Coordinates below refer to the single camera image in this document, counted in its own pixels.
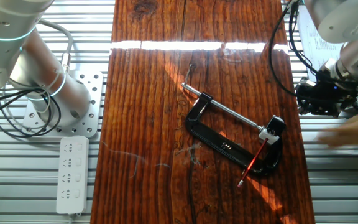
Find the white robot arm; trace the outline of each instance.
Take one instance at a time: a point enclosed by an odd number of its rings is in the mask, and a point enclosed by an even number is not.
[[[299,95],[318,100],[329,96],[337,103],[298,98],[300,113],[338,116],[349,108],[358,112],[358,0],[305,0],[305,5],[324,40],[345,43],[340,59],[318,70],[316,83],[304,78],[296,87]]]
[[[94,114],[89,110],[95,99],[91,99],[84,83],[69,74],[70,54],[64,53],[62,62],[59,62],[35,28],[52,3],[53,0],[0,0],[0,88],[7,82],[15,88],[44,88],[61,110],[60,127],[57,129],[60,132],[66,126],[76,127],[75,124],[86,114]],[[41,23],[50,26],[47,21]],[[44,123],[50,123],[50,126],[57,123],[55,104],[45,104],[39,93],[29,93],[26,97]],[[49,106],[54,114],[51,121],[48,121]]]

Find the white power strip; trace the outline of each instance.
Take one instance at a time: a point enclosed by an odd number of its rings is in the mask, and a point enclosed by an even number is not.
[[[83,136],[60,141],[59,177],[56,211],[59,214],[81,213],[86,208],[89,140]]]

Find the paper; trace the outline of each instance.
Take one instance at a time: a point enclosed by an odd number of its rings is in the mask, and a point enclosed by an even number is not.
[[[319,70],[330,58],[335,60],[339,58],[343,44],[331,44],[320,37],[306,6],[299,7],[298,28],[302,40],[303,53],[310,59],[314,69]],[[310,80],[316,81],[316,77],[309,69],[308,76]]]

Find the wooden board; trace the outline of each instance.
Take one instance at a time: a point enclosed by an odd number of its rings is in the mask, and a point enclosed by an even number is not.
[[[294,98],[272,80],[267,42],[279,0],[117,0],[91,223],[314,223]],[[282,24],[273,53],[293,86]],[[190,85],[287,130],[279,169],[237,183],[242,170],[184,127]],[[211,109],[203,122],[256,153],[257,130]]]

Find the black c-clamp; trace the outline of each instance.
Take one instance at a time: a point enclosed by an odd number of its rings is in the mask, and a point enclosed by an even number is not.
[[[198,90],[195,90],[193,87],[186,84],[192,68],[193,66],[190,65],[185,82],[181,85],[184,89],[198,95],[199,98],[187,114],[185,121],[186,129],[209,147],[217,150],[233,162],[239,164],[242,168],[247,169],[251,160],[254,158],[254,155],[200,121],[201,116],[211,104],[229,112],[239,120],[258,128],[259,138],[262,141],[267,139],[268,144],[265,157],[263,159],[256,159],[250,172],[258,176],[271,173],[274,168],[278,166],[283,153],[283,142],[281,138],[281,134],[285,129],[285,123],[283,120],[279,117],[273,116],[266,128],[260,127],[253,121],[237,114],[217,101],[214,101],[212,96],[206,93],[200,93]]]

